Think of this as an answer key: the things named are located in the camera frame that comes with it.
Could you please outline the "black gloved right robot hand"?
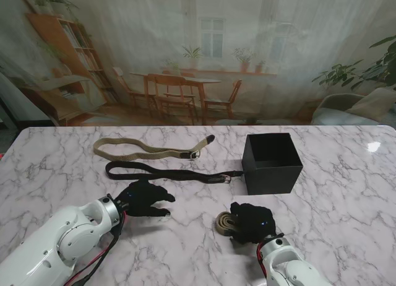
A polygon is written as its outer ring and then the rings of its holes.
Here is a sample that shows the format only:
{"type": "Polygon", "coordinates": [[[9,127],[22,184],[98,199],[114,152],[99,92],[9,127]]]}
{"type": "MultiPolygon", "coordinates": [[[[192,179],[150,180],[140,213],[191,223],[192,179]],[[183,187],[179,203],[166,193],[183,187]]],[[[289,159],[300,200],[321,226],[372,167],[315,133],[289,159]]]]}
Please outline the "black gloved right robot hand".
{"type": "Polygon", "coordinates": [[[265,243],[266,239],[284,236],[283,233],[276,233],[273,213],[266,207],[233,202],[230,212],[236,227],[231,232],[231,237],[242,245],[265,243]]]}

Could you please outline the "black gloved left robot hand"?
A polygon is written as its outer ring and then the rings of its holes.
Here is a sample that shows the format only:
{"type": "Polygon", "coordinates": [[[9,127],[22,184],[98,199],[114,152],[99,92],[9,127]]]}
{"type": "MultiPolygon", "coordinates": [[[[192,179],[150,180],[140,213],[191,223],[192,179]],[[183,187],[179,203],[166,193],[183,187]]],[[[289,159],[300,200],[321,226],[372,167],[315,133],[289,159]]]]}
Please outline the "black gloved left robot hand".
{"type": "Polygon", "coordinates": [[[171,212],[153,205],[160,201],[175,202],[176,199],[165,188],[139,180],[131,183],[114,201],[130,217],[165,217],[171,212]]]}

